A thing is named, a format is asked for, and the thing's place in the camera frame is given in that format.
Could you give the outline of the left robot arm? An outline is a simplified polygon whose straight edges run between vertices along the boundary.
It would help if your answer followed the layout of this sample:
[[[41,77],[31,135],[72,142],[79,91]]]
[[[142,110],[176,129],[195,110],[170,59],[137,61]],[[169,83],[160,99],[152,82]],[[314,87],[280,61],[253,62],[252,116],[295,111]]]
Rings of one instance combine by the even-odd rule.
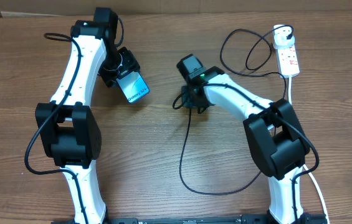
[[[45,175],[62,173],[69,186],[75,216],[71,223],[109,223],[108,209],[102,199],[97,159],[102,149],[102,134],[92,113],[91,102],[98,78],[107,87],[118,87],[127,102],[136,103],[150,92],[133,53],[122,46],[117,30],[123,22],[110,8],[98,7],[91,21],[78,20],[70,35],[46,33],[49,40],[71,44],[69,61],[58,89],[47,103],[35,110],[38,129],[33,135],[24,163],[40,138],[47,157],[56,169]]]

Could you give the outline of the Samsung Galaxy smartphone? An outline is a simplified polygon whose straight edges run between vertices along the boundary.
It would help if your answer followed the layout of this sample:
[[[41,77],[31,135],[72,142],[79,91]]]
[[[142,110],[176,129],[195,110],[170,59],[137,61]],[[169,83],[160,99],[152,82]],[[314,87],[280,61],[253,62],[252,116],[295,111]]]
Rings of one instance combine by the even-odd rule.
[[[148,85],[139,72],[131,72],[117,78],[117,83],[129,103],[135,103],[150,92]]]

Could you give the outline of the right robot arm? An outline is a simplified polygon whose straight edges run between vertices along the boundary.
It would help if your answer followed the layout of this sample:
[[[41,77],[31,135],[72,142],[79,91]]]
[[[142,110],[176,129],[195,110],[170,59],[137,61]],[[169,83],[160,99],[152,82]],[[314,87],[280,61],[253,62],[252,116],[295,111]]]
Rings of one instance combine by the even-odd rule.
[[[271,221],[303,223],[300,176],[310,145],[292,105],[251,93],[220,68],[206,69],[193,54],[176,67],[186,81],[185,103],[200,113],[217,105],[243,122],[250,155],[269,179]]]

